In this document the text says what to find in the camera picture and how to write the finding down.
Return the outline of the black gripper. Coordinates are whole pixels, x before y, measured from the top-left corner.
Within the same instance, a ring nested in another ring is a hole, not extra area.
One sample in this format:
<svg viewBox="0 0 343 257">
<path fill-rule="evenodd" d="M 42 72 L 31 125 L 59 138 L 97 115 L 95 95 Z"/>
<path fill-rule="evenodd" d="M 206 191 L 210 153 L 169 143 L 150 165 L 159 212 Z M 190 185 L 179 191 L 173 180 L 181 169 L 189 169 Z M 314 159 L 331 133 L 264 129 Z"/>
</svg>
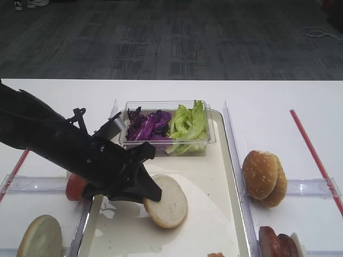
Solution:
<svg viewBox="0 0 343 257">
<path fill-rule="evenodd" d="M 162 189 L 152 179 L 143 163 L 155 157 L 155 147 L 145 142 L 131 149 L 111 142 L 125 129 L 121 112 L 109 118 L 93 135 L 87 133 L 83 114 L 85 109 L 74 109 L 78 127 L 69 125 L 65 134 L 68 142 L 64 150 L 64 167 L 86 179 L 82 197 L 102 194 L 109 200 L 141 202 L 143 198 L 160 201 Z"/>
</svg>

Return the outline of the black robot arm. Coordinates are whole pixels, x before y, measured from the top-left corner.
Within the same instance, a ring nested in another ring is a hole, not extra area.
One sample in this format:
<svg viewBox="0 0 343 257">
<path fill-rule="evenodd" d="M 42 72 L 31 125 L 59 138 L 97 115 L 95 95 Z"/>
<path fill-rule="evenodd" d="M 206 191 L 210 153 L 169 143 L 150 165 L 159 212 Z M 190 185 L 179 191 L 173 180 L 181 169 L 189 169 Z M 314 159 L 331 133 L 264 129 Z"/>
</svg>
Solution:
<svg viewBox="0 0 343 257">
<path fill-rule="evenodd" d="M 125 149 L 113 143 L 124 128 L 120 114 L 89 134 L 85 109 L 73 113 L 64 118 L 32 94 L 1 85 L 1 142 L 69 171 L 66 196 L 71 201 L 96 195 L 111 201 L 160 201 L 162 190 L 143 165 L 155 157 L 154 146 L 146 142 Z"/>
</svg>

